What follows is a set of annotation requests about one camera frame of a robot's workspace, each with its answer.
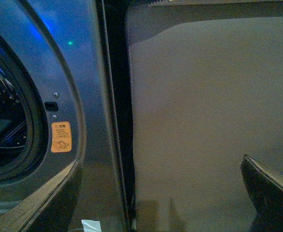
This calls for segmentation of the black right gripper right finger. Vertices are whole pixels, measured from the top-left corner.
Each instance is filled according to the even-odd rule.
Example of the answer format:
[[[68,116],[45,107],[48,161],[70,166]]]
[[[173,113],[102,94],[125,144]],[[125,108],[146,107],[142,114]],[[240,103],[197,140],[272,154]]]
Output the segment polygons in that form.
[[[283,232],[283,175],[245,155],[242,179],[256,216],[251,232]]]

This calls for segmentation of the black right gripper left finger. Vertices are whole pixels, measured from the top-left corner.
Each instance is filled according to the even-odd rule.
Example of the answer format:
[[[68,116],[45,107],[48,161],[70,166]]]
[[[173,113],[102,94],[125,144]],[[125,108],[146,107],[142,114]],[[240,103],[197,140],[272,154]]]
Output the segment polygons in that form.
[[[82,165],[74,160],[0,217],[0,232],[67,232],[77,204]]]

